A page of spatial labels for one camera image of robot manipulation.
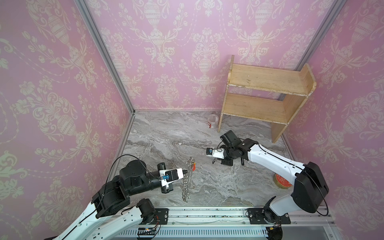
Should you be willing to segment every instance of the robotic arm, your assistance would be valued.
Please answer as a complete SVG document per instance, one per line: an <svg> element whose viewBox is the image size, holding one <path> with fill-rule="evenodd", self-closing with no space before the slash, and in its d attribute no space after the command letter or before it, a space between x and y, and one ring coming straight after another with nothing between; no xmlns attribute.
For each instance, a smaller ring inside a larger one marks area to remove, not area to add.
<svg viewBox="0 0 384 240"><path fill-rule="evenodd" d="M207 148L207 156L221 159L221 164L233 166L233 160L240 157L255 162L279 174L294 185L293 193L272 197L263 208L265 220L275 223L279 216L296 210L315 213L329 192L320 168L313 162L303 164L280 156L257 141L241 140L231 130L222 135L224 145L219 149Z"/></svg>
<svg viewBox="0 0 384 240"><path fill-rule="evenodd" d="M162 193L169 193L173 190L172 183L182 179L187 172L181 168L166 169L163 162L157 165L157 169L147 172L143 161L130 161L119 175L101 187L82 214L62 234L45 240L109 240L129 227L150 223L156 210L149 199L142 199L124 215L100 226L131 203L129 196L158 187Z"/></svg>

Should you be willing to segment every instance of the damask wallpaper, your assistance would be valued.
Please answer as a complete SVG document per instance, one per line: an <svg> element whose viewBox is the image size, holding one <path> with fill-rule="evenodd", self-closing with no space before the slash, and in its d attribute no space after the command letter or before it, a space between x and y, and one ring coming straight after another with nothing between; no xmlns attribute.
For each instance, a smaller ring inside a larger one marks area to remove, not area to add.
<svg viewBox="0 0 384 240"><path fill-rule="evenodd" d="M0 239L61 233L129 113L73 1L0 1Z"/></svg>
<svg viewBox="0 0 384 240"><path fill-rule="evenodd" d="M231 55L293 70L333 0L86 2L134 108L171 110L221 109Z"/></svg>
<svg viewBox="0 0 384 240"><path fill-rule="evenodd" d="M349 0L310 60L318 87L286 131L326 176L344 240L382 239L384 1Z"/></svg>

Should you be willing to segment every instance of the black mounting plate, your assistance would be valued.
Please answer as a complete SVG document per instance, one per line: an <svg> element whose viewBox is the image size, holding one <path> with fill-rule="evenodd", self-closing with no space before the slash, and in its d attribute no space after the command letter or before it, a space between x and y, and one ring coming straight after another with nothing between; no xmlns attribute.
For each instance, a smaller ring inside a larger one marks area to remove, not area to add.
<svg viewBox="0 0 384 240"><path fill-rule="evenodd" d="M169 212L169 209L156 208L155 215L157 215L159 217L159 221L160 221L159 224L166 225L168 223L168 212ZM148 224L156 225L156 221L157 221L157 218L154 217L153 220Z"/></svg>
<svg viewBox="0 0 384 240"><path fill-rule="evenodd" d="M250 208L250 209L247 209L247 212L248 212L247 217L249 218L249 222L251 223L251 225L253 225L253 224L269 224L264 220L264 215L262 214L262 212L263 212L262 207ZM288 215L288 217L286 217L285 215L281 216L281 223L278 222L277 224L291 224L291 220L289 218L289 215Z"/></svg>

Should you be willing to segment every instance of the wooden shelf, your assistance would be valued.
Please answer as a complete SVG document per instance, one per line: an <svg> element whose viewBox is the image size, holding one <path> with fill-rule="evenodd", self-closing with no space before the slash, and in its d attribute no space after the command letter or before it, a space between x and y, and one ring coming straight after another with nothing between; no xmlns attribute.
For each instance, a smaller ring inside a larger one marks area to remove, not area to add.
<svg viewBox="0 0 384 240"><path fill-rule="evenodd" d="M298 71L234 64L229 85L306 96L309 94L307 80L312 81L312 76L302 76Z"/></svg>
<svg viewBox="0 0 384 240"><path fill-rule="evenodd" d="M223 113L243 118L287 124L283 102L265 98L228 93Z"/></svg>
<svg viewBox="0 0 384 240"><path fill-rule="evenodd" d="M234 64L232 55L225 89L223 114L271 122L275 143L316 88L316 81L305 64L300 72ZM228 93L229 86L287 94L283 101Z"/></svg>

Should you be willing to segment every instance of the clear plastic cup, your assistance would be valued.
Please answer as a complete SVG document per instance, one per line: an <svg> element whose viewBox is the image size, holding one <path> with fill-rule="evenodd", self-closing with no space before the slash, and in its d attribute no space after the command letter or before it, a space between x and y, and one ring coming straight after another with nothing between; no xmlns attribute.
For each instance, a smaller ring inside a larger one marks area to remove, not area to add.
<svg viewBox="0 0 384 240"><path fill-rule="evenodd" d="M208 127L209 128L217 128L218 124L218 116L215 114L211 114L208 117Z"/></svg>

